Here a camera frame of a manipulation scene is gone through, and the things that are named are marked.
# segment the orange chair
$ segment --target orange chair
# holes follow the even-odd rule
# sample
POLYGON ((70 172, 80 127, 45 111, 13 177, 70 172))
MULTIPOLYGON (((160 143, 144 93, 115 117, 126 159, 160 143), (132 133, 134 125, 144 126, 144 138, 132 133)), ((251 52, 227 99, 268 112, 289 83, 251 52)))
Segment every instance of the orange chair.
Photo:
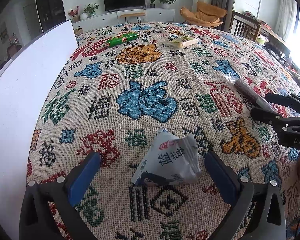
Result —
POLYGON ((220 18, 224 17, 227 11, 217 6, 198 1, 195 13, 189 11, 186 7, 182 7, 180 14, 190 24, 215 28, 223 23, 223 21, 220 21, 220 18))

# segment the blue gripper pad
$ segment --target blue gripper pad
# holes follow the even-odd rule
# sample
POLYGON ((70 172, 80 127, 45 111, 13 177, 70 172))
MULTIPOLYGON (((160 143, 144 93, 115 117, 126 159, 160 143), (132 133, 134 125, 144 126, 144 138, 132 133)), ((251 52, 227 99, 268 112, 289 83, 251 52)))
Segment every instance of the blue gripper pad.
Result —
POLYGON ((237 179, 238 176, 230 167, 225 166, 215 153, 208 152, 206 154, 204 158, 204 165, 214 184, 217 186, 223 201, 227 204, 234 205, 238 199, 240 183, 238 181, 234 181, 233 178, 236 177, 237 179))
POLYGON ((101 157, 95 153, 72 183, 68 191, 68 200, 71 206, 74 206, 82 200, 87 188, 89 187, 94 175, 100 168, 101 157))

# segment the woven blanket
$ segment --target woven blanket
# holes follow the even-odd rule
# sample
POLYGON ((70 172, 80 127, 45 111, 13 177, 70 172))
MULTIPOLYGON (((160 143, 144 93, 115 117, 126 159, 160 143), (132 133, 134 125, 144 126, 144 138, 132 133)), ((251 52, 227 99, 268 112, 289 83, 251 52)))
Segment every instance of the woven blanket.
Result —
MULTIPOLYGON (((82 33, 77 41, 38 118, 27 182, 53 181, 100 151, 101 168, 75 207, 97 239, 203 240, 230 207, 204 167, 205 154, 213 150, 238 175, 264 184, 274 179, 287 223, 293 219, 300 207, 299 151, 278 145, 271 126, 253 121, 251 103, 224 78, 232 73, 263 97, 300 95, 270 54, 229 33, 171 23, 120 24, 82 33), (131 31, 140 34, 137 40, 104 47, 107 39, 131 31), (200 42, 182 51, 165 44, 183 35, 200 42), (160 127, 179 138, 194 134, 203 173, 198 183, 131 183, 160 127)), ((289 107, 274 107, 284 117, 298 116, 289 107)), ((161 157, 171 161, 169 154, 161 157)), ((70 239, 54 203, 50 209, 70 239)))

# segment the small wooden stool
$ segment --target small wooden stool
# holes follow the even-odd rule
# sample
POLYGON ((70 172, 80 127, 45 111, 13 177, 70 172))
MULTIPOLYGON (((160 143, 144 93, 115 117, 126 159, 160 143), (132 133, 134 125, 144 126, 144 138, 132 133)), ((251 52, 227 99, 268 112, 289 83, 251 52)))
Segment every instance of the small wooden stool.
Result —
POLYGON ((129 17, 137 17, 138 23, 141 23, 141 16, 146 16, 145 13, 141 12, 141 13, 128 13, 128 14, 122 14, 120 15, 120 18, 124 17, 124 20, 126 22, 126 24, 129 21, 129 17))

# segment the packaged bread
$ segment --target packaged bread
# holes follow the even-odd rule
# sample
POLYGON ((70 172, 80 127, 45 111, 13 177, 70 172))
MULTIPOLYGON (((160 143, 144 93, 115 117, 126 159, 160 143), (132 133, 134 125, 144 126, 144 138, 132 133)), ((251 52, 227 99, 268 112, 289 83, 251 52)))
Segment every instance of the packaged bread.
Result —
POLYGON ((197 38, 191 36, 183 36, 181 38, 173 39, 172 41, 168 42, 168 45, 174 47, 175 49, 183 49, 188 47, 192 44, 198 43, 199 40, 197 38))

